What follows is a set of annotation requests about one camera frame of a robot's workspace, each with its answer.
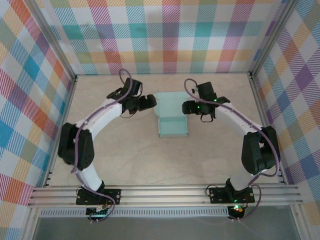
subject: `beige floor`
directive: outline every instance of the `beige floor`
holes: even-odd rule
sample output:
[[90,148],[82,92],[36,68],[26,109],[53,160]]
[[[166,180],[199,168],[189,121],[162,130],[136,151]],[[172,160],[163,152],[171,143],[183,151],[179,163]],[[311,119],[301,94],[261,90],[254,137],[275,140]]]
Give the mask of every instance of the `beige floor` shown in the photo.
[[[260,118],[246,74],[134,75],[143,82],[143,94],[183,91],[186,78],[211,81],[218,97],[225,96],[256,123]],[[67,121],[75,123],[121,87],[118,76],[81,76]],[[202,123],[188,116],[187,137],[159,138],[153,109],[129,119],[116,118],[94,140],[94,165],[106,185],[224,183],[241,167],[242,138],[218,120]],[[71,167],[56,160],[50,185],[78,185]],[[261,177],[257,182],[276,183]]]

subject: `mounting plate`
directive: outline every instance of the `mounting plate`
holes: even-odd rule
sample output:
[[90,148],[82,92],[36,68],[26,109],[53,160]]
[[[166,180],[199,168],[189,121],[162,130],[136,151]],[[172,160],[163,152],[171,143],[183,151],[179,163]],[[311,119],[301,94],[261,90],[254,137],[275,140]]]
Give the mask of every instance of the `mounting plate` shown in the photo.
[[247,188],[246,191],[236,196],[233,201],[230,200],[224,187],[211,187],[209,188],[209,196],[211,204],[249,204],[255,202],[255,196],[252,188]]
[[[114,199],[115,204],[120,204],[120,198],[121,198],[121,189],[102,189],[99,191],[101,194],[107,195]],[[105,205],[105,204],[112,204],[112,201],[110,199],[106,199],[103,196],[99,196],[97,194],[94,194],[84,188],[80,188],[77,191],[77,198],[75,201],[76,205]]]

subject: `purple cable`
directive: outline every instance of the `purple cable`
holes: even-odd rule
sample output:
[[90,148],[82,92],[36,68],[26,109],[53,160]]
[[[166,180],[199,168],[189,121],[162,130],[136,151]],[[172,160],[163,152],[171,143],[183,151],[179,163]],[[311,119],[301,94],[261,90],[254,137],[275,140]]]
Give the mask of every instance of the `purple cable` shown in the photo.
[[277,151],[276,151],[274,145],[272,144],[272,142],[270,141],[270,139],[267,137],[267,135],[266,135],[263,131],[261,131],[259,128],[257,128],[255,125],[253,125],[249,120],[247,120],[246,117],[244,117],[241,113],[239,113],[238,111],[232,109],[231,107],[226,106],[226,105],[221,104],[221,103],[218,103],[218,102],[215,102],[215,101],[206,101],[206,100],[203,100],[203,99],[201,99],[201,98],[198,98],[198,97],[192,95],[191,92],[189,92],[189,90],[187,89],[187,81],[192,81],[192,82],[194,82],[196,85],[198,85],[198,84],[197,84],[197,82],[196,82],[195,80],[193,80],[193,79],[191,79],[191,78],[187,78],[187,79],[184,81],[184,89],[185,89],[186,93],[187,93],[188,95],[190,95],[193,99],[197,100],[198,102],[202,102],[202,103],[206,103],[206,104],[218,105],[218,106],[221,106],[221,107],[223,107],[223,108],[225,108],[225,109],[228,109],[228,110],[231,111],[231,112],[234,112],[234,114],[236,114],[239,118],[241,118],[243,121],[245,121],[247,124],[249,124],[249,126],[252,126],[253,129],[255,129],[256,131],[258,131],[258,132],[264,137],[264,139],[267,141],[267,143],[269,144],[269,146],[270,146],[270,148],[271,148],[271,150],[272,150],[272,153],[273,153],[274,158],[275,158],[275,165],[276,165],[276,167],[275,167],[275,173],[274,173],[274,174],[261,173],[261,175],[266,176],[266,177],[270,177],[270,178],[276,176],[276,175],[278,174],[278,172],[279,172],[279,169],[280,169],[279,158],[278,158],[278,154],[277,154]]
[[107,109],[107,108],[110,107],[111,105],[114,105],[114,104],[120,102],[122,99],[124,99],[124,98],[129,94],[129,92],[131,91],[132,85],[133,85],[133,79],[132,79],[132,76],[131,76],[130,72],[128,72],[128,71],[127,71],[126,69],[124,69],[124,68],[121,68],[121,69],[119,70],[119,76],[120,76],[120,80],[121,80],[122,83],[124,83],[124,81],[122,80],[122,77],[121,77],[122,71],[125,71],[125,72],[129,75],[129,78],[130,78],[130,86],[129,86],[128,91],[127,91],[122,97],[120,97],[119,99],[117,99],[117,100],[115,100],[115,101],[113,101],[113,102],[111,102],[111,103],[109,103],[109,104],[107,104],[107,105],[104,105],[104,106],[98,108],[96,111],[94,111],[94,112],[82,123],[82,125],[79,127],[78,131],[76,132],[75,138],[74,138],[74,166],[73,166],[73,169],[71,170],[71,173],[74,173],[74,172],[75,172],[76,177],[78,178],[79,182],[81,183],[81,185],[83,186],[84,189],[86,189],[86,190],[88,190],[88,191],[90,191],[91,193],[94,193],[94,194],[96,194],[96,195],[105,197],[105,198],[111,200],[112,203],[113,203],[113,206],[112,206],[111,211],[110,211],[106,216],[104,216],[103,218],[101,218],[100,220],[96,220],[96,222],[94,222],[94,221],[91,219],[91,215],[89,215],[89,219],[90,219],[90,222],[91,222],[91,223],[100,223],[100,222],[102,222],[103,220],[107,219],[107,218],[113,213],[113,211],[115,210],[116,201],[115,201],[112,197],[110,197],[110,196],[108,196],[108,195],[105,195],[105,194],[102,194],[102,193],[100,193],[100,192],[94,191],[94,190],[90,189],[89,187],[87,187],[86,184],[85,184],[85,182],[84,182],[84,181],[81,179],[81,177],[78,175],[78,158],[79,158],[79,155],[78,155],[78,147],[79,147],[79,146],[78,146],[78,143],[79,143],[79,135],[80,135],[81,130],[84,128],[84,126],[87,125],[88,122],[89,122],[92,118],[94,118],[99,112],[101,112],[102,110]]

